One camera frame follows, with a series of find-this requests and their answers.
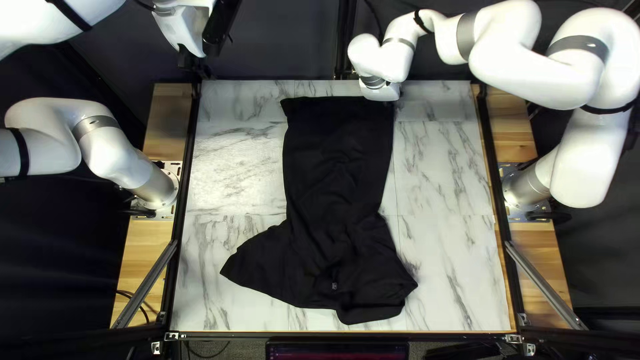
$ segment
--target metal bracket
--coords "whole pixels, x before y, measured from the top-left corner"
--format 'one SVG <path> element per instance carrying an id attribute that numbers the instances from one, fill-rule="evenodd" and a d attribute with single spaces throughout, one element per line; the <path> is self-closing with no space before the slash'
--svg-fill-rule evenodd
<path id="1" fill-rule="evenodd" d="M 177 332 L 166 332 L 164 334 L 164 340 L 165 341 L 175 341 L 178 340 L 178 333 Z"/>
<path id="2" fill-rule="evenodd" d="M 166 311 L 160 311 L 158 312 L 158 315 L 156 316 L 156 322 L 157 323 L 164 323 L 164 319 L 166 318 Z"/>
<path id="3" fill-rule="evenodd" d="M 530 326 L 531 322 L 525 313 L 518 313 L 518 323 L 520 326 Z"/>
<path id="4" fill-rule="evenodd" d="M 500 178 L 504 179 L 506 176 L 511 176 L 515 174 L 518 169 L 516 165 L 519 163 L 498 163 L 498 171 L 500 173 Z M 510 205 L 506 201 L 504 202 L 505 210 L 507 211 L 507 218 L 509 222 L 550 222 L 551 220 L 547 218 L 540 218 L 536 220 L 527 220 L 527 213 L 529 211 L 535 211 L 536 213 L 550 213 L 551 207 L 549 205 L 548 200 L 542 200 L 537 204 L 533 204 L 530 208 L 520 209 L 515 206 Z"/>
<path id="5" fill-rule="evenodd" d="M 162 163 L 164 163 L 163 172 L 166 172 L 169 175 L 169 177 L 173 179 L 173 182 L 175 185 L 175 191 L 177 191 L 179 185 L 176 183 L 176 179 L 179 183 L 180 177 L 182 175 L 182 161 L 163 160 Z M 163 208 L 157 209 L 156 217 L 148 218 L 141 215 L 140 216 L 133 215 L 133 218 L 135 220 L 142 220 L 142 221 L 173 221 L 173 217 L 175 216 L 176 201 L 177 201 L 177 198 L 171 204 L 168 204 Z M 147 210 L 147 208 L 143 205 L 143 203 L 144 202 L 141 199 L 135 198 L 133 201 L 131 201 L 131 209 Z"/>
<path id="6" fill-rule="evenodd" d="M 518 334 L 507 334 L 504 339 L 510 344 L 522 344 L 522 336 Z"/>
<path id="7" fill-rule="evenodd" d="M 151 354 L 160 355 L 160 341 L 151 343 Z"/>
<path id="8" fill-rule="evenodd" d="M 536 353 L 536 345 L 535 344 L 527 344 L 527 351 L 524 353 L 524 356 L 533 356 Z"/>
<path id="9" fill-rule="evenodd" d="M 156 263 L 154 263 L 154 266 L 151 267 L 151 270 L 149 270 L 147 276 L 145 276 L 145 278 L 142 280 L 142 283 L 140 284 L 140 286 L 138 286 L 136 292 L 133 294 L 131 299 L 129 299 L 127 305 L 124 306 L 124 309 L 122 309 L 122 312 L 111 327 L 112 329 L 121 329 L 123 327 L 129 326 L 131 319 L 133 319 L 133 316 L 138 311 L 138 308 L 145 300 L 145 297 L 147 297 L 147 294 L 151 290 L 151 287 L 153 287 L 153 285 L 156 283 L 156 280 L 158 279 L 158 277 L 160 277 L 160 273 L 162 273 L 164 267 L 167 265 L 169 260 L 171 260 L 171 257 L 175 253 L 175 249 L 177 248 L 177 246 L 178 241 L 173 240 L 164 248 L 162 254 L 160 254 L 158 260 L 156 260 Z"/>
<path id="10" fill-rule="evenodd" d="M 523 256 L 511 242 L 505 241 L 504 248 L 518 266 L 527 274 L 531 281 L 536 285 L 538 289 L 545 296 L 545 299 L 556 310 L 556 313 L 566 321 L 569 326 L 574 330 L 589 330 L 582 320 L 573 312 L 573 309 L 567 305 L 564 300 L 556 293 L 556 291 L 549 285 L 544 276 L 538 272 L 535 266 Z"/>

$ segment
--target metal mounting plate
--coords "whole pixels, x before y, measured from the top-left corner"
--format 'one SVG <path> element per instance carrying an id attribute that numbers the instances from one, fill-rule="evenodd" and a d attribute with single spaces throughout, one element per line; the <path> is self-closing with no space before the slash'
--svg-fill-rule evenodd
<path id="1" fill-rule="evenodd" d="M 175 176 L 177 180 L 180 181 L 180 177 L 182 175 L 182 161 L 163 160 L 162 162 L 164 163 L 163 171 L 167 172 L 169 176 L 172 178 Z M 175 216 L 175 207 L 176 207 L 175 202 L 176 200 L 174 200 L 171 204 L 168 204 L 163 208 L 157 209 L 156 217 L 154 218 L 148 218 L 148 217 L 136 216 L 136 215 L 133 215 L 132 217 L 136 220 L 142 220 L 142 221 L 173 221 L 173 217 Z M 145 208 L 142 205 L 142 200 L 140 200 L 139 198 L 135 198 L 133 201 L 131 201 L 131 209 L 147 210 L 147 208 Z"/>
<path id="2" fill-rule="evenodd" d="M 177 332 L 166 332 L 164 334 L 164 340 L 165 341 L 175 341 L 178 340 L 178 333 Z"/>
<path id="3" fill-rule="evenodd" d="M 504 339 L 511 344 L 522 344 L 522 336 L 518 334 L 507 334 Z"/>
<path id="4" fill-rule="evenodd" d="M 509 176 L 518 169 L 516 165 L 519 163 L 498 163 L 498 171 L 500 172 L 500 178 L 504 179 L 505 176 Z M 528 211 L 523 211 L 521 209 L 516 208 L 508 204 L 506 201 L 504 202 L 504 207 L 507 210 L 507 218 L 509 222 L 550 222 L 551 220 L 545 219 L 536 219 L 536 220 L 527 220 L 526 214 Z M 540 213 L 550 213 L 551 207 L 549 206 L 548 200 L 542 200 L 541 202 L 533 205 L 533 208 L 536 209 L 535 212 Z"/>
<path id="5" fill-rule="evenodd" d="M 151 343 L 151 354 L 160 355 L 160 341 Z"/>
<path id="6" fill-rule="evenodd" d="M 527 344 L 527 350 L 525 351 L 524 356 L 533 356 L 536 354 L 536 345 L 535 344 Z"/>

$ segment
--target dark background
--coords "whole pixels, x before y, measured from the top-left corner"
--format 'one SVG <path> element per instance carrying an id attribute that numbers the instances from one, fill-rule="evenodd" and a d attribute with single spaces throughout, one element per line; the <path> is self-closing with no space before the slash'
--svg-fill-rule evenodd
<path id="1" fill-rule="evenodd" d="M 477 10 L 489 0 L 370 0 L 382 28 L 416 6 L 443 13 Z M 234 42 L 209 58 L 228 79 L 330 79 L 336 52 L 338 0 L 244 0 L 231 29 Z M 594 1 L 622 9 L 627 0 Z M 534 50 L 543 53 L 570 15 L 589 1 L 539 2 L 543 25 Z M 358 2 L 354 35 L 377 34 L 372 11 Z M 60 45 L 32 45 L 0 60 L 0 115 L 30 97 L 99 101 L 140 147 L 158 81 L 187 81 L 177 53 L 151 14 L 127 1 L 94 28 Z M 410 79 L 472 79 L 466 65 L 445 65 L 433 37 L 422 37 Z M 570 112 L 541 111 L 532 124 L 539 153 L 558 143 Z M 627 151 L 608 197 L 591 209 L 565 209 L 557 226 L 575 307 L 640 304 L 640 150 Z M 126 197 L 81 167 L 77 177 L 32 177 L 0 184 L 0 313 L 3 336 L 109 327 L 128 218 Z M 600 324 L 629 329 L 628 323 Z"/>

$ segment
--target black curtain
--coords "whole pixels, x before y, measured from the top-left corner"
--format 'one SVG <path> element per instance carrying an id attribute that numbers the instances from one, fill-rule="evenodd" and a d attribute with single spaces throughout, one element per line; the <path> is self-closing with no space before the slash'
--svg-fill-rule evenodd
<path id="1" fill-rule="evenodd" d="M 29 46 L 0 60 L 0 116 L 32 97 L 101 102 L 134 146 L 144 126 L 66 43 Z M 0 184 L 3 341 L 105 329 L 120 271 L 128 194 L 82 163 L 67 174 Z"/>

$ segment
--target gray marble veining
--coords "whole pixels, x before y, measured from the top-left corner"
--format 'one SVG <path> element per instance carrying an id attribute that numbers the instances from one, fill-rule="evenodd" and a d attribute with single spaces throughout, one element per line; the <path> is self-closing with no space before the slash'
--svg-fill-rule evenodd
<path id="1" fill-rule="evenodd" d="M 359 96 L 357 81 L 206 81 L 198 114 L 172 329 L 499 331 L 508 305 L 466 81 L 407 81 L 380 213 L 417 280 L 403 312 L 344 325 L 219 274 L 237 246 L 285 218 L 279 101 Z"/>

